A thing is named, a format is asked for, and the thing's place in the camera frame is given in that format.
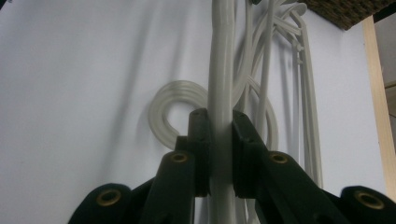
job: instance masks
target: metal ring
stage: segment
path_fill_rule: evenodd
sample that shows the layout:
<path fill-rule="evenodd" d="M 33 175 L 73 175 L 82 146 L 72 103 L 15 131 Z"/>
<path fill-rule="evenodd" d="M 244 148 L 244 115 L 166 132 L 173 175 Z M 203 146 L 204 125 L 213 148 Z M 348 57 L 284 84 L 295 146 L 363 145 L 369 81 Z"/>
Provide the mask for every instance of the metal ring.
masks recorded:
<path fill-rule="evenodd" d="M 99 205 L 106 207 L 118 202 L 120 198 L 121 198 L 121 192 L 119 190 L 105 189 L 98 195 L 98 197 L 96 198 L 96 202 Z"/>
<path fill-rule="evenodd" d="M 276 153 L 276 152 L 273 152 L 270 155 L 270 158 L 271 158 L 272 161 L 274 161 L 276 163 L 280 163 L 280 164 L 288 162 L 288 158 L 286 156 L 284 156 L 284 155 L 282 155 L 280 153 Z"/>
<path fill-rule="evenodd" d="M 187 155 L 184 153 L 176 153 L 171 156 L 171 160 L 174 162 L 183 162 L 188 159 Z"/>
<path fill-rule="evenodd" d="M 384 203 L 378 199 L 377 197 L 375 197 L 373 194 L 371 193 L 367 193 L 365 191 L 362 190 L 358 190 L 355 192 L 355 198 L 362 203 L 363 205 L 369 207 L 369 208 L 373 208 L 376 210 L 381 210 L 385 207 Z"/>

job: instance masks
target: hole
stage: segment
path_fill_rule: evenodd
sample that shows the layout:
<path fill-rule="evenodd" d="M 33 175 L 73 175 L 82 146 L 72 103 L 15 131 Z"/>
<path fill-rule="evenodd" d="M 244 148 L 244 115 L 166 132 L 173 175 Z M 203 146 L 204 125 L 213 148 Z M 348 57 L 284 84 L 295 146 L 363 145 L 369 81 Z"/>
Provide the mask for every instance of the hole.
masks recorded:
<path fill-rule="evenodd" d="M 96 202 L 101 206 L 110 206 L 118 202 L 121 198 L 121 192 L 117 189 L 105 189 L 103 190 L 98 197 L 96 198 Z"/>
<path fill-rule="evenodd" d="M 376 210 L 381 210 L 385 207 L 384 203 L 375 197 L 373 194 L 358 190 L 355 192 L 355 198 L 365 205 L 366 207 L 373 208 Z"/>
<path fill-rule="evenodd" d="M 183 153 L 177 153 L 171 157 L 171 160 L 174 162 L 183 162 L 187 160 L 187 156 Z"/>
<path fill-rule="evenodd" d="M 333 224 L 334 222 L 330 217 L 324 215 L 315 215 L 315 221 L 318 224 Z"/>
<path fill-rule="evenodd" d="M 271 160 L 276 163 L 286 163 L 288 162 L 288 158 L 280 153 L 273 153 L 270 156 Z"/>

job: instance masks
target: wooden board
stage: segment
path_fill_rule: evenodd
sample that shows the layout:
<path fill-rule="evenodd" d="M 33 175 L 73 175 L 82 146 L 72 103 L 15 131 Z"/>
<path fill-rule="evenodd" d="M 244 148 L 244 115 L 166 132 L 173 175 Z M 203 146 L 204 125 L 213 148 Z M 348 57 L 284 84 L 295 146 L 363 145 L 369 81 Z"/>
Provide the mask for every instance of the wooden board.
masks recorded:
<path fill-rule="evenodd" d="M 363 32 L 387 194 L 393 201 L 396 201 L 396 156 L 389 122 L 384 81 L 381 73 L 381 64 L 379 62 L 378 46 L 376 44 L 373 17 L 369 17 L 363 21 Z"/>

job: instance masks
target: black clamp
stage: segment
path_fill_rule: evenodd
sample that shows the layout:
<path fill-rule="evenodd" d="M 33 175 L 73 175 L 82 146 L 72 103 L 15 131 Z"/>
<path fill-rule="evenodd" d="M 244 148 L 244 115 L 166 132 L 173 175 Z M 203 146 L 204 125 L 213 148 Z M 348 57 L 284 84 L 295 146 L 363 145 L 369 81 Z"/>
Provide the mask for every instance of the black clamp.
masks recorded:
<path fill-rule="evenodd" d="M 156 176 L 136 189 L 107 184 L 93 190 L 70 224 L 193 223 L 194 199 L 209 191 L 210 123 L 205 109 L 190 114 L 188 136 L 163 156 Z M 233 112 L 235 196 L 256 199 L 261 223 L 396 223 L 396 204 L 365 187 L 335 197 L 318 188 L 289 155 L 269 151 L 248 116 Z"/>

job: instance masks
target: white background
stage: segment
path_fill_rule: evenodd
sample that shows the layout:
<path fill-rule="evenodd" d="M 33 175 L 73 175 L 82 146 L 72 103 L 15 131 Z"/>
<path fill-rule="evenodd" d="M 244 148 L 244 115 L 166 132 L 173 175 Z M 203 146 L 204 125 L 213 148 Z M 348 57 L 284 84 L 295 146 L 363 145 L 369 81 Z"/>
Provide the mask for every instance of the white background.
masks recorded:
<path fill-rule="evenodd" d="M 243 1 L 236 14 L 235 45 L 244 30 Z M 324 188 L 336 195 L 351 185 L 383 192 L 362 27 L 344 32 L 310 11 L 304 19 Z M 173 80 L 207 87 L 211 29 L 210 1 L 6 3 L 0 11 L 0 223 L 66 223 L 92 189 L 108 182 L 133 189 L 153 177 L 169 150 L 149 129 L 149 103 Z M 290 48 L 277 39 L 273 44 L 270 100 L 279 147 L 293 154 Z M 182 134 L 190 110 L 177 104 L 171 112 Z"/>

